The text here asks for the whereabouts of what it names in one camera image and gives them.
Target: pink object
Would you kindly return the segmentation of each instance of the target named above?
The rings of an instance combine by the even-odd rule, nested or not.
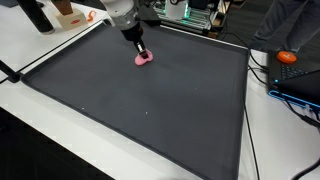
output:
[[[137,56],[136,59],[135,59],[135,63],[136,63],[137,66],[142,66],[142,65],[144,65],[145,63],[153,60],[153,54],[152,54],[152,52],[150,52],[148,49],[147,49],[146,51],[147,51],[147,54],[148,54],[149,57],[148,57],[147,59],[144,59],[142,56],[140,56],[140,55],[138,54],[138,56]]]

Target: orange cap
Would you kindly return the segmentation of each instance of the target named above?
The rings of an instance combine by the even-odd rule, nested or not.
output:
[[[297,57],[291,52],[280,51],[277,55],[279,61],[285,64],[293,64],[297,61]]]

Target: black bottle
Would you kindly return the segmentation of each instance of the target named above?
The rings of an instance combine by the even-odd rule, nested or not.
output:
[[[39,7],[36,0],[17,0],[22,10],[27,14],[32,23],[36,26],[38,31],[42,34],[52,34],[54,28],[47,16]]]

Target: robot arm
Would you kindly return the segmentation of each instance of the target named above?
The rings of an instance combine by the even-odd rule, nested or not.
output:
[[[133,0],[100,0],[107,8],[112,24],[121,30],[128,41],[132,41],[143,58],[148,58],[146,48],[141,39],[143,29],[140,26],[137,8]]]

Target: table surface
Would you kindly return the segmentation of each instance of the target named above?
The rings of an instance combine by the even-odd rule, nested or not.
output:
[[[28,72],[97,25],[91,26],[22,72]],[[17,54],[34,58],[42,55],[34,51]],[[265,63],[267,57],[265,53],[257,51],[253,51],[253,56],[261,63]],[[0,84],[0,94],[0,106],[5,110],[115,179],[199,179],[153,151],[21,82],[12,84],[5,81]],[[259,83],[252,73],[248,75],[246,102],[262,180],[291,179],[320,157],[318,130],[299,120],[283,102],[269,97],[265,86]],[[319,176],[320,169],[316,169],[304,179],[319,179]],[[247,124],[244,121],[239,180],[256,179]]]
[[[55,28],[55,32],[51,35],[41,35],[20,6],[7,8],[0,5],[0,60],[14,71],[22,69],[107,15],[106,11],[73,3],[72,7],[81,10],[85,16],[91,10],[96,11],[97,15],[88,25],[64,31],[54,17],[58,12],[54,5],[48,0],[40,1],[45,4],[42,10]],[[0,81],[6,77],[0,71]]]

